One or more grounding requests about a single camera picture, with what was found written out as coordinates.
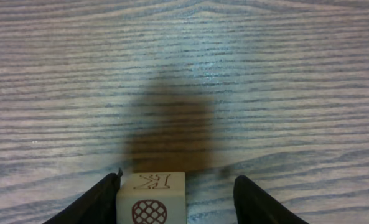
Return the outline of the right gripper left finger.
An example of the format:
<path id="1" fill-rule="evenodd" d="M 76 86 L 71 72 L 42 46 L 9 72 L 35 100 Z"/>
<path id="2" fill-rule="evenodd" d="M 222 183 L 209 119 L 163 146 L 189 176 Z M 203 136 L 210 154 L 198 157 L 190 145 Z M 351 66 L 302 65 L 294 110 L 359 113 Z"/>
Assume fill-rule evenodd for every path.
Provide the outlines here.
<path id="1" fill-rule="evenodd" d="M 44 224 L 116 224 L 116 194 L 123 171 L 109 173 Z"/>

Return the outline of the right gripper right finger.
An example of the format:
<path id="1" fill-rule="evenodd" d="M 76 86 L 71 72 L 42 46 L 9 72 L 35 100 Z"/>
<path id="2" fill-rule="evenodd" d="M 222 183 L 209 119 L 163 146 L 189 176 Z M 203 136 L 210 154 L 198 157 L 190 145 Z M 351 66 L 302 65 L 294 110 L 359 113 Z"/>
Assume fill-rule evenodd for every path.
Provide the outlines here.
<path id="1" fill-rule="evenodd" d="M 238 224 L 308 224 L 251 179 L 235 179 L 233 200 Z"/>

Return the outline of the wooden number two block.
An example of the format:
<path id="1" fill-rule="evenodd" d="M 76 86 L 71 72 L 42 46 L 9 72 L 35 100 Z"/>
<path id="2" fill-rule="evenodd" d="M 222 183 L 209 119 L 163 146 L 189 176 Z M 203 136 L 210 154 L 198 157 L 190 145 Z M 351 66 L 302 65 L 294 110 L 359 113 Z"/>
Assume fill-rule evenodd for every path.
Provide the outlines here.
<path id="1" fill-rule="evenodd" d="M 133 173 L 116 195 L 117 224 L 186 224 L 184 172 Z"/>

